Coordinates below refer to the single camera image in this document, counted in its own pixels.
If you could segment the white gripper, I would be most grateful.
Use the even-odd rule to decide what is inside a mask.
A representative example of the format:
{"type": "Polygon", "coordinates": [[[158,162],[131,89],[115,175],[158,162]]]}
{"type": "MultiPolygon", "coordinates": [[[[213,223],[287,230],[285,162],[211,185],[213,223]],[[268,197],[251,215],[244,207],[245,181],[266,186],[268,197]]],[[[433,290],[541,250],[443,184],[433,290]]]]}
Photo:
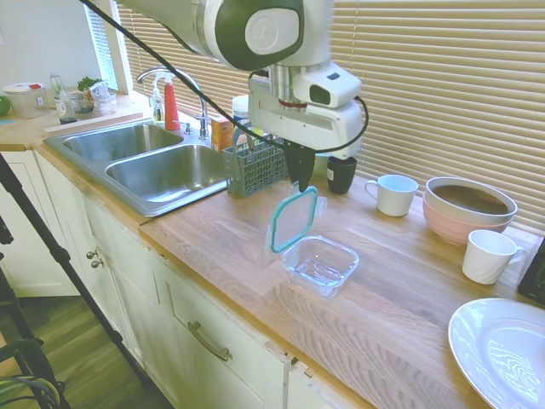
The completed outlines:
{"type": "Polygon", "coordinates": [[[292,183],[299,181],[301,192],[308,188],[313,176],[315,152],[346,159],[361,146],[364,113],[355,101],[339,108],[307,104],[304,109],[291,109],[282,106],[270,92],[268,79],[253,77],[249,116],[252,126],[304,146],[299,158],[299,147],[284,143],[289,178],[292,183]]]}

